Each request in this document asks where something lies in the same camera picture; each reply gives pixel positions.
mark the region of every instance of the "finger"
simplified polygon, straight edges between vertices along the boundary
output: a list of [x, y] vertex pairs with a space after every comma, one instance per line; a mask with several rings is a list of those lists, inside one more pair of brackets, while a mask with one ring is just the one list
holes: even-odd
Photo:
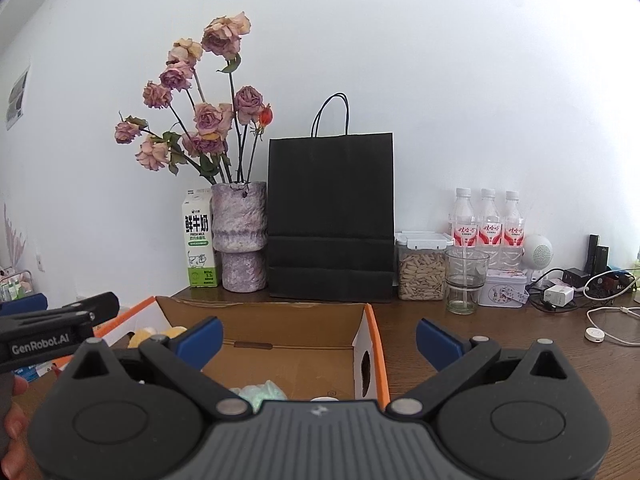
[[27, 417], [18, 404], [15, 402], [4, 418], [4, 430], [12, 439], [20, 437], [20, 434], [27, 427]]
[[9, 444], [9, 451], [0, 462], [2, 465], [2, 472], [9, 480], [15, 480], [19, 478], [20, 473], [27, 464], [27, 450], [23, 443], [12, 440]]
[[27, 381], [27, 379], [20, 376], [14, 376], [14, 395], [23, 394], [27, 391], [28, 387], [29, 382]]

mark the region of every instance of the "purple textured vase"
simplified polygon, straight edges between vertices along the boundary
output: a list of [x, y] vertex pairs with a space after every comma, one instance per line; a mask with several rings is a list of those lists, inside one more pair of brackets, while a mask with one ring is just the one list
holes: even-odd
[[222, 286], [253, 292], [266, 286], [267, 183], [211, 187], [213, 248], [222, 253]]

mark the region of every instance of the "black paper bag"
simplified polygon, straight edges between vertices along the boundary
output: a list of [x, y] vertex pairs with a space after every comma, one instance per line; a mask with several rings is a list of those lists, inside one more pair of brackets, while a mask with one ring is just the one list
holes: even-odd
[[[345, 134], [317, 137], [333, 98]], [[312, 136], [269, 145], [268, 280], [281, 298], [390, 301], [394, 275], [392, 134], [347, 135], [344, 94]]]

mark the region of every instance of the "blue gripper pad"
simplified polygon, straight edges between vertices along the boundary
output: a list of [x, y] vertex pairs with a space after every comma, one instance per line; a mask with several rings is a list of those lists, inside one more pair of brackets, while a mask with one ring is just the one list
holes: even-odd
[[415, 329], [415, 344], [437, 371], [446, 368], [471, 350], [471, 343], [422, 318]]
[[208, 317], [171, 340], [170, 348], [189, 366], [202, 370], [222, 348], [222, 323]]

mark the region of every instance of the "red and white label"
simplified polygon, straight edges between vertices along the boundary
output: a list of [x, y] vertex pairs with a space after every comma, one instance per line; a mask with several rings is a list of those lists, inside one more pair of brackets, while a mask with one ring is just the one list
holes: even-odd
[[500, 222], [485, 222], [480, 224], [478, 240], [484, 245], [499, 245], [502, 236], [502, 224]]
[[524, 240], [524, 228], [521, 226], [507, 227], [504, 230], [504, 244], [509, 246], [520, 246]]
[[473, 247], [476, 244], [478, 228], [471, 224], [455, 224], [453, 241], [460, 247]]

